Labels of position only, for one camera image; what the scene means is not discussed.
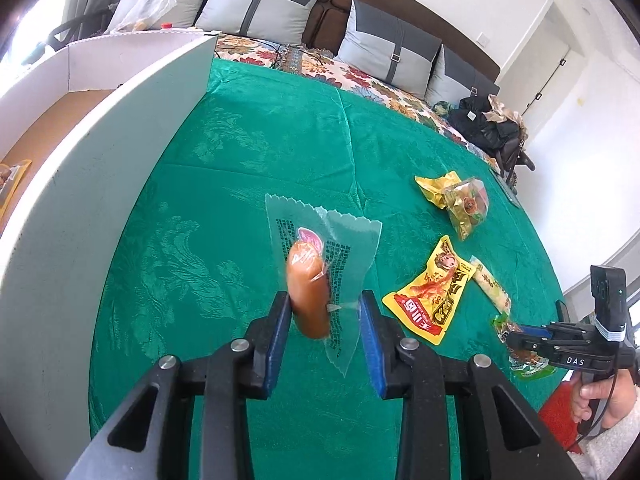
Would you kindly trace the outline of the person's right hand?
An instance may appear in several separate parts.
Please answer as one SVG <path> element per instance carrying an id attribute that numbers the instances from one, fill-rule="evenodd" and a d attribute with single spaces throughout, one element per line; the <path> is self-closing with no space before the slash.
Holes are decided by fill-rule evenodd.
<path id="1" fill-rule="evenodd" d="M 608 407 L 603 414 L 601 425 L 604 429 L 610 429 L 631 412 L 637 401 L 637 389 L 629 370 L 619 370 L 615 377 L 589 384 L 582 381 L 582 374 L 574 372 L 570 384 L 570 416 L 573 422 L 591 418 L 592 400 L 605 400 L 608 401 Z"/>

